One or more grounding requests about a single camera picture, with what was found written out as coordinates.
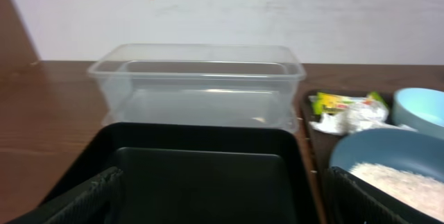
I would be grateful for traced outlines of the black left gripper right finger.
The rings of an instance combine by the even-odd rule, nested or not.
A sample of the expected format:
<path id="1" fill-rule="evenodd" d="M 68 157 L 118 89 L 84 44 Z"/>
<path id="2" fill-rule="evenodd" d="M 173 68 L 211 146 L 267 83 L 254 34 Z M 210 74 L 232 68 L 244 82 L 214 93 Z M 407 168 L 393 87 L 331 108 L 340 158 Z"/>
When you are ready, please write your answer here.
<path id="1" fill-rule="evenodd" d="M 336 166 L 325 171 L 325 202 L 335 223 L 442 224 Z"/>

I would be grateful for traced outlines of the white tissue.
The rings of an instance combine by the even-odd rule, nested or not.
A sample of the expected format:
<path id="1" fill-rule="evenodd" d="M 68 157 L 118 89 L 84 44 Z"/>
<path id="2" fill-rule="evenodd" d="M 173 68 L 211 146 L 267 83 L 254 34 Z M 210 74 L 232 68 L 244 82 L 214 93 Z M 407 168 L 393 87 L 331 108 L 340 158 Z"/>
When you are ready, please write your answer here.
<path id="1" fill-rule="evenodd" d="M 309 124 L 314 130 L 337 136 L 382 128 L 417 132 L 407 125 L 386 123 L 388 116 L 389 110 L 379 101 L 358 102 L 335 115 L 322 113 L 319 121 L 310 121 Z"/>

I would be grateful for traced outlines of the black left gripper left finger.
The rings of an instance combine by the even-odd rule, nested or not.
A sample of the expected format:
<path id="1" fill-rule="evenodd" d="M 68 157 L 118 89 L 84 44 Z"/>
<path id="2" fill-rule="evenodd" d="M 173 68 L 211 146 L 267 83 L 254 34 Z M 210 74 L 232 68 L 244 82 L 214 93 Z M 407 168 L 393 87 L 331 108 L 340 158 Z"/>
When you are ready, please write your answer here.
<path id="1" fill-rule="evenodd" d="M 8 224 L 113 224 L 123 206 L 123 171 L 110 167 Z"/>

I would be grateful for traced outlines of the dark blue plate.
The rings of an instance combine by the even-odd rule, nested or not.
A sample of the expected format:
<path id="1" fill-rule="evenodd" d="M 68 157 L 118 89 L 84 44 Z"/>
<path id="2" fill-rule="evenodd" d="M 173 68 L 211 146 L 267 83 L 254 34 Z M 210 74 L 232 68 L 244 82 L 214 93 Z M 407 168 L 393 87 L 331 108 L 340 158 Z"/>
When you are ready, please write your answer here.
<path id="1" fill-rule="evenodd" d="M 341 139 L 329 165 L 350 173 L 358 163 L 381 164 L 442 182 L 443 140 L 408 130 L 365 130 Z"/>

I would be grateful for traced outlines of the pile of white rice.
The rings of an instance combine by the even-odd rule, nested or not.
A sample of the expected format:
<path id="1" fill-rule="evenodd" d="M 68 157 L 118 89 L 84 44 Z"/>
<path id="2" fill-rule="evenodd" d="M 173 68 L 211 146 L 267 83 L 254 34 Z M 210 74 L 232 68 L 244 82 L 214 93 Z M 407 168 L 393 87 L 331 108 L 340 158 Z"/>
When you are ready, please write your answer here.
<path id="1" fill-rule="evenodd" d="M 355 164 L 350 173 L 400 202 L 443 222 L 443 183 L 381 164 Z"/>

